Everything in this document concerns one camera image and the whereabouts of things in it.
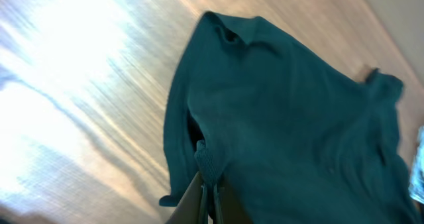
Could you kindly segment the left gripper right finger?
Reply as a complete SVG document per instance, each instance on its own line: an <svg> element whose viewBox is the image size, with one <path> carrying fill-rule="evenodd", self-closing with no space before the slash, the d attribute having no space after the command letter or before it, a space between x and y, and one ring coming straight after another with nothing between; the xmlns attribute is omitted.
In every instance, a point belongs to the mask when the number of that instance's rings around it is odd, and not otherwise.
<svg viewBox="0 0 424 224"><path fill-rule="evenodd" d="M225 179L213 188L213 206L213 222L216 224L253 224L234 189Z"/></svg>

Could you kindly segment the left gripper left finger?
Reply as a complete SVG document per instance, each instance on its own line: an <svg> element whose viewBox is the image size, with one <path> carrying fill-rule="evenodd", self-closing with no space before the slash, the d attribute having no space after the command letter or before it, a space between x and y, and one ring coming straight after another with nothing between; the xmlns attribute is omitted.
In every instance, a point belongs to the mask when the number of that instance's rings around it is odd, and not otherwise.
<svg viewBox="0 0 424 224"><path fill-rule="evenodd" d="M207 224L207 198L207 186L197 172L166 224Z"/></svg>

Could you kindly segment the black polo shirt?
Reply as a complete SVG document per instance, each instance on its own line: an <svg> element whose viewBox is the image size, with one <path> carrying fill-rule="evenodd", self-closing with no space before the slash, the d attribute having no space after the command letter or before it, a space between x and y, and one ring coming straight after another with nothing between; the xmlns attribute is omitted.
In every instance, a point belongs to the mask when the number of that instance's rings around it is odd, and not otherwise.
<svg viewBox="0 0 424 224"><path fill-rule="evenodd" d="M351 80L262 17L206 12L168 98L160 205L201 174L255 223L420 223L397 153L402 90L378 70Z"/></svg>

